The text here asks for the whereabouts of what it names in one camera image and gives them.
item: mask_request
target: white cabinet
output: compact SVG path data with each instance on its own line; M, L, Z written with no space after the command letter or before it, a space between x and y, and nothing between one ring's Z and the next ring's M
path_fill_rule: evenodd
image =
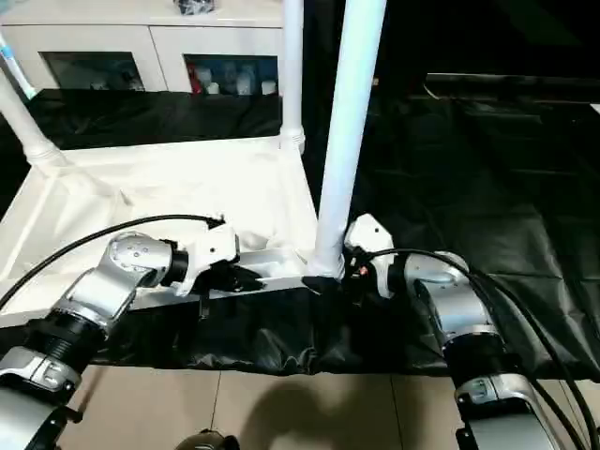
M20 25L2 33L36 89L100 88L111 68L115 85L138 79L146 91L166 89L147 26ZM131 81L121 79L126 74Z
M36 89L191 92L190 77L208 70L223 94L240 74L252 92L267 81L281 94L281 1L218 0L183 16L172 0L27 0L0 24Z

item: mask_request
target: white frame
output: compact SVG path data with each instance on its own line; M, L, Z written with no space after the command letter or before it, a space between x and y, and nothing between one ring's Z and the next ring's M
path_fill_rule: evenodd
M151 26L169 91L191 92L184 54L276 56L279 94L283 94L281 28Z
M58 88L41 52L131 53L146 91L167 87L147 26L6 25L2 32L36 89Z

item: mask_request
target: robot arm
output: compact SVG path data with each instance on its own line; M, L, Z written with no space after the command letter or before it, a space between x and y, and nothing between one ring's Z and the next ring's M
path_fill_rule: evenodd
M28 324L28 338L0 360L0 448L54 449L81 376L138 288L173 286L187 295L213 264L234 262L237 238L227 225L186 249L138 232L117 235L97 267L84 272L44 319Z
M368 215L350 227L345 244L356 254L393 247L391 235ZM468 270L458 256L443 256ZM488 309L456 268L418 254L380 256L368 265L353 258L347 278L369 279L371 289L376 286L383 298L408 289L427 304L456 387L455 400L464 423L457 431L462 450L564 448Z

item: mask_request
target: black backdrop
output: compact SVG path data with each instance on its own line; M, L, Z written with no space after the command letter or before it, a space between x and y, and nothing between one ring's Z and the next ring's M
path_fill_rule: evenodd
M308 4L303 159L318 204L335 42L323 44L313 12ZM276 97L44 91L29 107L65 150L273 135L280 123ZM586 105L410 99L383 84L371 98L351 215L373 214L397 246L455 251L491 274L528 303L577 377L600 380L599 126ZM6 124L0 146L6 209L27 165ZM503 301L495 314L524 363L556 376L518 314ZM2 350L23 333L0 331ZM405 296L356 307L299 289L215 302L203 322L195 305L130 312L97 362L440 374L437 353L425 311Z

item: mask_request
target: white shelf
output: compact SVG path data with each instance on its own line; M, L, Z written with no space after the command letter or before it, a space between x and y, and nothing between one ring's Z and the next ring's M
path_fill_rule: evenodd
M160 214L223 215L239 237L240 263L261 274L267 290L299 285L314 246L317 217L300 155L280 149L278 137L85 149L66 155L120 189L128 203L81 193L69 189L64 177L44 178L30 171L0 222L0 293L80 237ZM202 222L185 220L134 227L183 244L196 240L203 229ZM81 247L44 270L8 303L0 327L48 311L83 270L98 263L109 239ZM141 292L136 308L182 301L187 300L151 290Z
M217 0L208 14L184 16L171 0L24 0L3 25L166 25L281 28L282 0Z

